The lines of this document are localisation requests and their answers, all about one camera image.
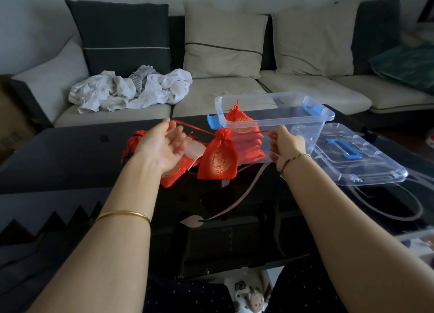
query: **plastic storage box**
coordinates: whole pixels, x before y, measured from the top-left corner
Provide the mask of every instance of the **plastic storage box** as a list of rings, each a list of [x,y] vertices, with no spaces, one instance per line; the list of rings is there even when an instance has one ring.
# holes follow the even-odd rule
[[[253,121],[227,121],[225,113],[236,105]],[[293,134],[302,135],[306,141],[306,152],[311,153],[325,122],[335,118],[335,113],[300,92],[279,92],[271,94],[250,94],[238,96],[220,96],[215,98],[217,115],[209,117],[213,129],[232,129],[232,138],[239,155],[239,164],[245,164],[242,159],[247,147],[258,143],[248,132],[252,129],[272,130],[276,125],[285,125]],[[266,132],[262,133],[260,149],[265,154],[260,160],[251,163],[269,162],[270,138]]]
[[[399,183],[407,170],[340,123],[327,123],[312,157],[341,186]]]

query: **gold bangle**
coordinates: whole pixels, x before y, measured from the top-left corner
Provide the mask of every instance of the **gold bangle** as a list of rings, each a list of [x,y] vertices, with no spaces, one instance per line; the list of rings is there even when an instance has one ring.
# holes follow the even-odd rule
[[[141,213],[138,213],[138,212],[129,211],[129,210],[115,210],[115,211],[105,212],[102,215],[99,215],[98,218],[96,218],[95,223],[97,221],[99,221],[100,219],[106,218],[106,217],[111,216],[111,215],[138,216],[138,217],[142,217],[144,220],[146,220],[149,223],[149,225],[151,224],[151,220],[148,217],[146,217],[145,215],[142,215]]]
[[[280,173],[283,177],[283,171],[284,171],[285,167],[288,165],[288,163],[291,162],[292,160],[295,160],[296,158],[298,158],[302,155],[307,155],[308,157],[311,157],[307,153],[300,153],[299,155],[296,155],[295,157],[291,157],[290,159],[286,160],[285,163],[283,164],[283,166],[280,169],[278,169],[277,172]]]

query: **white tag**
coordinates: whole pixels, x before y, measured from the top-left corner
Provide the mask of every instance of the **white tag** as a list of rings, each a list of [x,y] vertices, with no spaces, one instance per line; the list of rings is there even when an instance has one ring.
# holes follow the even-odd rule
[[[203,153],[207,148],[203,144],[191,139],[190,137],[186,137],[185,141],[187,146],[185,147],[184,155],[196,162],[199,157],[203,156]]]

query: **cardboard box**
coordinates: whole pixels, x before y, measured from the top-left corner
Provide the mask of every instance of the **cardboard box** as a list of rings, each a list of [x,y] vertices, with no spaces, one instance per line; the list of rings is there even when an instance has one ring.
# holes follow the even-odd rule
[[[9,81],[0,75],[0,163],[37,134]]]

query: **dark gray pillow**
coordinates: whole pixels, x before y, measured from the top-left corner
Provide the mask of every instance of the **dark gray pillow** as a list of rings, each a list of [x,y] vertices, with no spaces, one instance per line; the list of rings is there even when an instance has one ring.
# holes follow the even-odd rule
[[[141,65],[171,71],[167,4],[70,1],[91,75],[115,71],[128,77]]]
[[[369,59],[401,44],[400,9],[400,0],[360,3],[351,44],[354,75],[374,74]]]

